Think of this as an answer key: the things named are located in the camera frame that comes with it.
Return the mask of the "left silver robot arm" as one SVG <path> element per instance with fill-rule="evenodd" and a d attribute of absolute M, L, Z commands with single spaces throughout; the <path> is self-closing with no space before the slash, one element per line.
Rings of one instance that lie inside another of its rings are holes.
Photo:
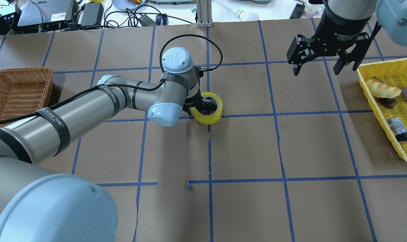
<path fill-rule="evenodd" d="M 114 242 L 116 204 L 102 187 L 38 164 L 125 108 L 150 121 L 176 125 L 182 112 L 205 125 L 222 115 L 222 101 L 201 93 L 203 70 L 183 47 L 160 57 L 159 84 L 104 75 L 95 87 L 0 127 L 0 242 Z"/>

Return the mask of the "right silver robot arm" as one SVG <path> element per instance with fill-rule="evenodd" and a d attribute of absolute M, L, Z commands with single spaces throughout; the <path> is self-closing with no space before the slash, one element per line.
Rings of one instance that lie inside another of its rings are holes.
<path fill-rule="evenodd" d="M 314 35 L 297 34 L 286 53 L 287 61 L 299 75 L 301 67 L 318 57 L 338 56 L 333 71 L 353 63 L 356 71 L 380 31 L 407 46 L 407 0 L 317 0 L 324 10 Z"/>

